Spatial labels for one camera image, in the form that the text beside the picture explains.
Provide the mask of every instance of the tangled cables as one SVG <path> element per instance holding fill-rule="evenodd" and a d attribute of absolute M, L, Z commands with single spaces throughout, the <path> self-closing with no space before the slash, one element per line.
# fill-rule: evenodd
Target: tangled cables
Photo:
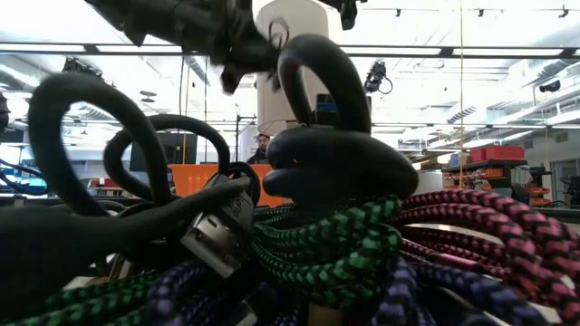
<path fill-rule="evenodd" d="M 311 123 L 302 66 L 333 95 L 340 113 L 335 128 Z M 555 308 L 562 323 L 579 324 L 580 301 L 560 280 L 569 275 L 578 285 L 576 234 L 492 193 L 411 197 L 416 172 L 405 157 L 371 137 L 358 73 L 328 39 L 305 34 L 289 41 L 278 58 L 278 76 L 301 127 L 270 143 L 266 154 L 273 171 L 262 186 L 293 203 L 256 209 L 256 174 L 243 163 L 229 163 L 227 144 L 204 122 L 147 118 L 124 95 L 91 77 L 43 81 L 31 100 L 31 143 L 47 183 L 72 212 L 39 207 L 2 212 L 0 246 L 9 250 L 0 263 L 10 268 L 0 270 L 0 288 L 13 293 L 0 297 L 5 322 L 305 325 L 310 303 L 313 309 L 349 312 L 356 325 L 494 324 L 489 315 L 512 325 L 547 325 L 528 303 L 536 302 Z M 81 188 L 60 141 L 61 118 L 75 101 L 98 105 L 123 124 L 105 149 L 105 167 L 143 203 L 109 216 Z M 155 130 L 176 128 L 209 139 L 219 155 L 216 178 L 188 197 L 169 192 L 166 159 L 155 137 Z M 121 164 L 132 141 L 147 159 L 149 185 Z M 253 219 L 240 221 L 246 206 Z M 202 220 L 208 222 L 203 230 Z M 498 241 L 417 223 L 459 226 Z M 181 245 L 186 236 L 207 250 L 186 250 Z M 110 253 L 122 253 L 142 272 L 60 290 Z M 231 273 L 216 269 L 218 259 L 224 264 L 233 258 L 239 266 Z M 43 286 L 34 288 L 38 283 Z"/>

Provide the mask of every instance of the computer monitor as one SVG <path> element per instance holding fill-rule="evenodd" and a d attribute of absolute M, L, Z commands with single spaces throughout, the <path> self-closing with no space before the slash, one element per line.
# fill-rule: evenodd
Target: computer monitor
<path fill-rule="evenodd" d="M 178 133 L 168 133 L 168 132 L 158 132 L 157 137 L 165 150 L 165 157 L 167 158 L 168 164 L 181 164 L 183 163 L 183 138 L 185 136 L 185 163 L 195 164 L 196 155 L 198 153 L 198 135 L 196 134 L 178 134 Z M 132 172 L 145 172 L 145 159 L 143 158 L 143 152 L 140 150 L 139 146 L 135 143 L 131 146 L 130 151 L 130 164 L 129 171 Z"/>

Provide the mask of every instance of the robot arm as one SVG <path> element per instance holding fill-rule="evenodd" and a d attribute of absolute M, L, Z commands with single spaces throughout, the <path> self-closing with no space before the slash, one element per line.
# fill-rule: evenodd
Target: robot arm
<path fill-rule="evenodd" d="M 223 65 L 224 91 L 233 93 L 251 72 L 276 71 L 280 46 L 254 23 L 252 0 L 85 0 L 141 46 L 150 34 L 177 44 L 184 53 L 199 52 Z M 354 26 L 355 0 L 322 0 L 341 13 L 343 29 Z"/>

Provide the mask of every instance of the security camera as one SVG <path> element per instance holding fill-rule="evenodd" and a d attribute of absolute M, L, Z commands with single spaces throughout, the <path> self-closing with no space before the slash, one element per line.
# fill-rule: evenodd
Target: security camera
<path fill-rule="evenodd" d="M 555 92 L 560 90 L 560 86 L 561 86 L 560 81 L 554 81 L 552 83 L 549 83 L 548 85 L 540 86 L 539 88 L 541 92 L 546 91 Z"/>

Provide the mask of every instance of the metal connector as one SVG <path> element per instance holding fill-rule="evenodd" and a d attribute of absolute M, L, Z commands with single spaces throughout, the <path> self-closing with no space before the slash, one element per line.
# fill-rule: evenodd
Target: metal connector
<path fill-rule="evenodd" d="M 212 214 L 199 214 L 181 243 L 224 278 L 244 260 L 237 236 Z"/>

